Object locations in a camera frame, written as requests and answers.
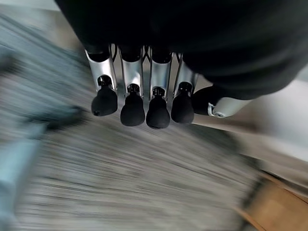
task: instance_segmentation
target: black rubber fingertip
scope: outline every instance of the black rubber fingertip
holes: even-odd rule
[[[146,115],[146,124],[153,129],[162,129],[169,126],[170,115],[165,100],[154,98],[150,101],[149,111]]]
[[[95,116],[107,116],[117,110],[117,95],[107,86],[103,86],[93,99],[91,111]]]
[[[121,123],[125,126],[137,126],[144,122],[145,113],[142,98],[131,94],[125,99],[125,105],[121,110]]]
[[[188,95],[179,95],[172,103],[171,118],[181,124],[190,124],[193,121],[194,110],[192,100]]]

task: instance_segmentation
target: blurred floor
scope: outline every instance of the blurred floor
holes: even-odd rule
[[[0,77],[4,145],[22,136],[28,114],[63,104],[89,109],[95,92],[83,54],[71,49],[76,40],[51,33],[61,15],[1,11],[0,44],[17,58],[15,71]],[[115,66],[121,79],[119,60]],[[144,71],[148,82],[148,63]],[[236,141],[197,125],[128,128],[119,120],[122,105],[120,98],[115,114],[89,113],[87,124],[46,136],[12,230],[236,230],[241,219],[231,207],[257,179]]]

